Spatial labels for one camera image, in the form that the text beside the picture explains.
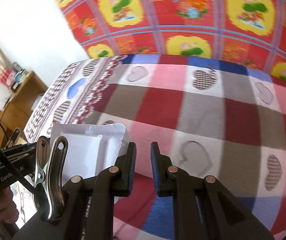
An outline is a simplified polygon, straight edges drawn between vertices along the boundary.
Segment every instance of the wooden cabinet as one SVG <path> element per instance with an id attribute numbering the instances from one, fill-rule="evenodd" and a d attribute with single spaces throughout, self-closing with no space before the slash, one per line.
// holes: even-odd
<path id="1" fill-rule="evenodd" d="M 23 129 L 32 114 L 33 103 L 38 95 L 45 93 L 47 89 L 48 87 L 33 71 L 27 74 L 24 82 L 6 103 L 4 110 L 0 110 L 0 122 L 4 126 L 8 137 L 11 136 L 15 128 L 20 128 L 21 137 L 25 139 Z M 0 128 L 0 147 L 5 145 L 6 138 Z"/>

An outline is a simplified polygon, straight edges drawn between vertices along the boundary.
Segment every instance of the plaid bed sheet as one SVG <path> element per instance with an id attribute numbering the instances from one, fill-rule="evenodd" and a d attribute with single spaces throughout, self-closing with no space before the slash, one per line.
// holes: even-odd
<path id="1" fill-rule="evenodd" d="M 271 231 L 286 234 L 286 82 L 241 65 L 131 54 L 68 66 L 31 116 L 29 142 L 53 123 L 123 123 L 137 144 L 132 195 L 115 204 L 121 240 L 174 239 L 171 198 L 155 196 L 150 143 L 190 175 L 216 176 Z"/>

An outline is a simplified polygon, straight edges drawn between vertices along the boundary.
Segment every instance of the metal clamp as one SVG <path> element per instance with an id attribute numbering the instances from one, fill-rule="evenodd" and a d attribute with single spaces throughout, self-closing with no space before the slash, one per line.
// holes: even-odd
<path id="1" fill-rule="evenodd" d="M 4 149 L 6 150 L 14 146 L 20 134 L 21 134 L 21 130 L 19 128 L 16 128 L 14 132 L 12 133 L 11 137 L 9 138 L 8 142 L 6 143 L 6 146 Z"/>
<path id="2" fill-rule="evenodd" d="M 54 140 L 51 153 L 49 141 L 39 137 L 36 146 L 36 165 L 34 187 L 39 192 L 34 195 L 34 204 L 39 210 L 48 201 L 49 213 L 46 220 L 59 219 L 64 208 L 62 194 L 62 171 L 67 154 L 68 142 L 64 136 Z"/>

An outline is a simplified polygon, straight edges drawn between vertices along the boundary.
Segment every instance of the heart pattern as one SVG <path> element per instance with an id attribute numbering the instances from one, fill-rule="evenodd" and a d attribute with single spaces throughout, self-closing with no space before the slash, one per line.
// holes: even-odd
<path id="1" fill-rule="evenodd" d="M 126 80 L 128 82 L 138 81 L 148 75 L 148 71 L 145 67 L 136 66 L 131 69 L 131 72 L 127 75 Z"/>
<path id="2" fill-rule="evenodd" d="M 271 104 L 273 101 L 273 94 L 271 91 L 262 83 L 256 82 L 256 88 L 259 90 L 259 98 L 267 105 Z"/>
<path id="3" fill-rule="evenodd" d="M 82 75 L 87 77 L 89 75 L 92 74 L 95 66 L 97 63 L 99 63 L 101 59 L 100 58 L 95 58 L 91 61 L 89 61 L 84 67 L 83 67 L 83 70 L 82 70 Z"/>
<path id="4" fill-rule="evenodd" d="M 56 110 L 54 111 L 53 123 L 61 122 L 65 112 L 69 107 L 70 107 L 70 101 L 65 101 L 58 108 L 56 108 Z"/>
<path id="5" fill-rule="evenodd" d="M 269 173 L 265 178 L 265 188 L 267 191 L 271 191 L 276 187 L 282 177 L 282 167 L 278 158 L 274 155 L 269 155 L 267 167 Z"/>
<path id="6" fill-rule="evenodd" d="M 102 125 L 112 124 L 112 123 L 115 123 L 115 122 L 114 122 L 114 121 L 112 121 L 112 120 L 108 120 L 108 121 L 105 121 Z"/>
<path id="7" fill-rule="evenodd" d="M 182 159 L 178 162 L 179 166 L 192 176 L 202 176 L 213 166 L 207 150 L 199 142 L 184 142 L 181 145 L 180 155 Z"/>
<path id="8" fill-rule="evenodd" d="M 47 129 L 47 131 L 46 131 L 46 135 L 47 135 L 47 136 L 51 134 L 52 128 L 53 128 L 53 127 L 50 126 L 50 127 Z"/>
<path id="9" fill-rule="evenodd" d="M 215 69 L 209 69 L 209 73 L 202 70 L 193 71 L 192 75 L 195 78 L 192 81 L 192 86 L 196 89 L 206 90 L 214 86 L 217 81 L 217 73 Z"/>
<path id="10" fill-rule="evenodd" d="M 76 81 L 73 85 L 71 85 L 67 90 L 66 98 L 72 99 L 73 97 L 75 97 L 79 92 L 79 88 L 85 83 L 85 81 L 86 78 L 81 78 L 78 81 Z"/>

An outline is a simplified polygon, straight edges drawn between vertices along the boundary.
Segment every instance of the blanket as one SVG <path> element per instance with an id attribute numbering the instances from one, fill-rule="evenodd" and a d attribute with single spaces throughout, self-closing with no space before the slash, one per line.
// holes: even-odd
<path id="1" fill-rule="evenodd" d="M 55 0 L 89 57 L 225 60 L 286 80 L 286 0 Z"/>
<path id="2" fill-rule="evenodd" d="M 217 177 L 276 239 L 286 234 L 286 81 L 194 56 L 130 54 L 68 66 L 24 132 L 122 123 L 137 145 L 132 195 L 115 204 L 121 240 L 174 239 L 171 198 L 155 195 L 150 143 L 190 175 Z"/>

